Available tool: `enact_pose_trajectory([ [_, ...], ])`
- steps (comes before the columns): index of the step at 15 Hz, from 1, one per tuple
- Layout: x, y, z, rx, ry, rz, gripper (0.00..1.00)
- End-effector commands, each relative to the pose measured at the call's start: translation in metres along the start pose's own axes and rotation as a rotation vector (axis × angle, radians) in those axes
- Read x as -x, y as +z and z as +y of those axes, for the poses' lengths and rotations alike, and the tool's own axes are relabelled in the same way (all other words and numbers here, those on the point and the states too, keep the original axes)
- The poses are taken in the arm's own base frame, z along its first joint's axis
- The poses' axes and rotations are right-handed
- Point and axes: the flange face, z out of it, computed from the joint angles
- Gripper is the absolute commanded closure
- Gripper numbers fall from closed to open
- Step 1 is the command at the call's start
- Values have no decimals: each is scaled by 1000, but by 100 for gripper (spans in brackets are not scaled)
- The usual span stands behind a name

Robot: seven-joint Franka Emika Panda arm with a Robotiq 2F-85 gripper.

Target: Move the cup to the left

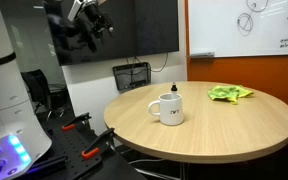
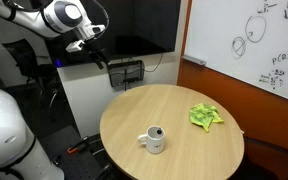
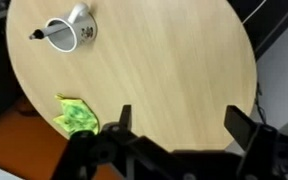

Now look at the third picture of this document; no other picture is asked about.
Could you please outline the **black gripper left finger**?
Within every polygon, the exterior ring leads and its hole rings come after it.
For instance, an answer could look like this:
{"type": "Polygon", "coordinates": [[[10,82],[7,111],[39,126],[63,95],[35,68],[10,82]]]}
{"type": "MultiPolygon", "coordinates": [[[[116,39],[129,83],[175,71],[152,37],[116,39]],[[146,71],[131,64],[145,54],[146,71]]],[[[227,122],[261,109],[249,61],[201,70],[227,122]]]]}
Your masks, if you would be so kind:
{"type": "Polygon", "coordinates": [[[119,118],[119,124],[130,130],[132,126],[132,106],[124,105],[119,118]]]}

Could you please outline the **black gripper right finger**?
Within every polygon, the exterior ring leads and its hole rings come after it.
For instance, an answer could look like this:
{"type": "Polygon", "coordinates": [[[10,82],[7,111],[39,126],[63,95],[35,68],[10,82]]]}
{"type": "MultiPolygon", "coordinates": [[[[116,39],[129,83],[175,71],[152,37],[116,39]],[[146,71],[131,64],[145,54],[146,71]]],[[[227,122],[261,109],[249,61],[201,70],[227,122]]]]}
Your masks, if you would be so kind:
{"type": "Polygon", "coordinates": [[[259,124],[237,106],[229,105],[226,108],[224,127],[243,150],[249,151],[259,146],[259,124]]]}

